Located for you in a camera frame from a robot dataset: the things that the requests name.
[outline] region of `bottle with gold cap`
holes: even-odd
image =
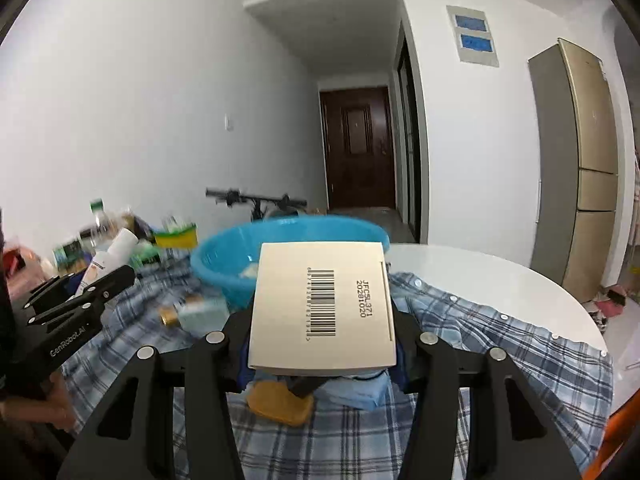
[[[209,332],[224,328],[229,309],[223,296],[203,298],[193,295],[173,306],[159,308],[158,314],[166,327],[179,326],[193,336],[204,337]]]

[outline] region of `human hand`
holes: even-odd
[[[0,402],[0,415],[7,420],[49,422],[59,430],[69,431],[76,423],[76,415],[60,372],[53,372],[49,380],[53,388],[46,400],[8,397]]]

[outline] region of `gold bottle cap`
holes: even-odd
[[[180,326],[180,320],[178,320],[178,313],[172,306],[162,306],[158,309],[162,324],[165,326]]]

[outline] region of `barcode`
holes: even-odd
[[[306,269],[306,337],[335,336],[335,275]]]

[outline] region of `blue plastic tub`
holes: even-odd
[[[193,272],[218,286],[231,310],[246,308],[255,280],[239,274],[260,258],[264,242],[380,242],[386,251],[389,236],[375,224],[345,216],[298,216],[249,222],[208,238],[191,255]]]

